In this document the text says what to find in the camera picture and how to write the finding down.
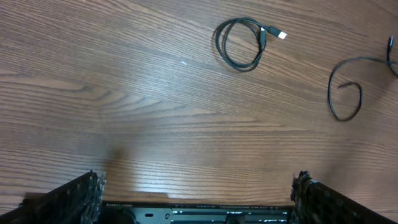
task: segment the cable connector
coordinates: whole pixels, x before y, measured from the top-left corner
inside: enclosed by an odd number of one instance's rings
[[[280,29],[276,29],[275,27],[268,27],[268,33],[281,38],[282,40],[285,39],[287,34],[285,32],[282,32]]]

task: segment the wooden surface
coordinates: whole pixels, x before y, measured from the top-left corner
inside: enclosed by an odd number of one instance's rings
[[[259,66],[238,73],[213,33],[250,16],[288,33],[268,38]],[[90,169],[105,199],[291,205],[293,173],[398,221],[398,79],[355,62],[384,58],[398,36],[395,0],[2,0],[0,213]],[[246,28],[230,35],[242,62]]]

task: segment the black cable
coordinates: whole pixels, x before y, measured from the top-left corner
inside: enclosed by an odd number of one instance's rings
[[[387,46],[387,60],[378,59],[378,58],[372,58],[372,57],[355,57],[355,58],[350,58],[350,59],[344,60],[344,61],[340,62],[339,64],[337,64],[334,67],[334,69],[330,73],[330,78],[329,78],[328,104],[329,104],[330,111],[331,111],[331,113],[333,114],[333,116],[335,117],[336,120],[338,120],[338,121],[349,121],[349,120],[353,119],[355,117],[355,115],[358,113],[358,111],[361,109],[362,102],[363,102],[363,91],[362,91],[362,87],[361,87],[361,85],[359,83],[348,82],[348,83],[344,83],[344,84],[340,85],[338,87],[339,89],[345,88],[345,87],[350,86],[350,85],[356,85],[358,87],[358,90],[359,90],[359,103],[358,103],[354,113],[352,113],[347,118],[341,119],[341,118],[339,118],[337,116],[336,111],[333,109],[333,103],[331,101],[331,84],[332,84],[333,78],[335,77],[337,71],[343,65],[347,64],[348,62],[353,62],[353,61],[356,61],[356,60],[372,60],[374,62],[386,63],[388,65],[388,67],[390,68],[390,71],[392,72],[392,74],[395,75],[398,78],[398,73],[392,67],[392,65],[398,65],[398,62],[390,61],[390,53],[391,53],[393,45],[394,45],[394,37],[391,36],[389,41],[388,41],[388,46]]]
[[[256,39],[258,41],[259,44],[259,51],[256,55],[256,57],[254,58],[254,60],[251,63],[238,63],[235,62],[229,55],[226,49],[226,42],[228,40],[228,35],[231,32],[231,29],[233,26],[235,26],[236,24],[243,24],[246,27],[248,27],[256,36]],[[257,25],[257,27],[259,28],[259,34],[256,32],[256,30],[251,26],[251,25]],[[224,35],[224,40],[223,40],[223,50],[224,52],[221,50],[220,47],[220,36],[221,33],[223,32],[223,30],[226,28],[226,32]],[[250,17],[242,17],[242,18],[235,18],[235,19],[230,19],[228,21],[223,22],[222,24],[220,24],[217,27],[216,30],[216,35],[215,35],[215,39],[216,39],[216,47],[218,52],[220,53],[220,55],[222,56],[222,58],[224,59],[224,61],[231,67],[233,67],[234,69],[240,71],[240,72],[250,72],[251,70],[255,69],[257,67],[257,65],[259,64],[259,61],[261,59],[262,53],[264,52],[264,50],[266,49],[266,45],[267,45],[267,38],[266,38],[266,34],[267,32],[269,32],[270,34],[279,37],[281,39],[285,39],[286,37],[286,33],[282,32],[279,29],[276,29],[274,27],[268,27],[268,26],[264,26],[260,23],[258,23],[257,21],[255,21],[254,19],[250,18]]]

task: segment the wooden table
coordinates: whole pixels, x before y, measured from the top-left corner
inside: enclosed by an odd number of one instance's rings
[[[215,48],[223,21],[250,16],[268,36],[239,73]],[[395,0],[3,0],[0,3],[0,213],[90,169],[107,200],[291,205],[293,173],[311,175],[398,221],[398,78],[355,62],[385,58]],[[254,58],[253,34],[229,52]],[[398,52],[392,58],[398,60]]]

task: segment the usb cable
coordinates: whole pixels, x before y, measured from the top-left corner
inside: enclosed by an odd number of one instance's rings
[[[231,32],[231,29],[233,26],[236,24],[243,24],[249,29],[252,30],[254,35],[256,36],[256,39],[259,44],[259,51],[254,58],[254,60],[251,63],[238,63],[235,62],[229,55],[226,49],[226,42],[228,40],[228,35]],[[259,29],[259,34],[256,32],[256,30],[253,28],[253,25],[256,25]],[[223,39],[223,50],[221,50],[220,47],[220,36],[223,30],[226,28],[226,32],[224,35]],[[228,21],[223,22],[217,27],[216,34],[215,34],[215,39],[216,39],[216,47],[218,52],[220,53],[221,57],[224,59],[224,61],[234,69],[240,71],[240,72],[250,72],[251,70],[255,69],[259,61],[262,57],[262,53],[266,49],[267,46],[267,32],[270,33],[271,35],[274,35],[276,37],[279,37],[281,39],[285,39],[287,34],[282,32],[279,29],[276,29],[275,27],[269,27],[269,26],[264,26],[260,24],[259,22],[255,21],[254,19],[250,17],[242,17],[242,18],[235,18],[235,19],[230,19]]]
[[[380,62],[380,63],[384,63],[386,65],[388,65],[391,73],[398,78],[398,73],[394,70],[393,65],[398,65],[398,62],[394,62],[392,60],[390,60],[390,54],[391,54],[391,50],[392,50],[392,46],[394,45],[394,37],[391,36],[390,39],[388,40],[388,45],[387,45],[387,60],[383,60],[383,59],[379,59],[379,58],[373,58],[373,57],[355,57],[355,58],[349,58],[347,60],[344,60],[342,62],[340,62],[339,64],[337,64],[334,69],[331,71],[330,73],[330,77],[329,77],[329,86],[328,86],[328,104],[329,104],[329,108],[330,111],[332,113],[332,115],[335,117],[335,119],[337,121],[349,121],[351,119],[353,119],[355,117],[355,115],[359,112],[359,110],[361,109],[362,106],[362,102],[363,102],[363,90],[362,87],[359,83],[356,82],[347,82],[344,83],[342,85],[340,85],[338,88],[342,89],[342,88],[346,88],[348,86],[354,85],[358,88],[359,90],[359,101],[358,104],[356,106],[356,109],[354,110],[353,113],[351,113],[351,115],[349,115],[346,118],[340,118],[339,116],[337,116],[336,111],[333,107],[333,102],[331,100],[331,87],[333,84],[333,79],[335,77],[335,75],[337,74],[337,71],[345,64],[350,63],[350,62],[354,62],[357,60],[370,60],[373,62]]]

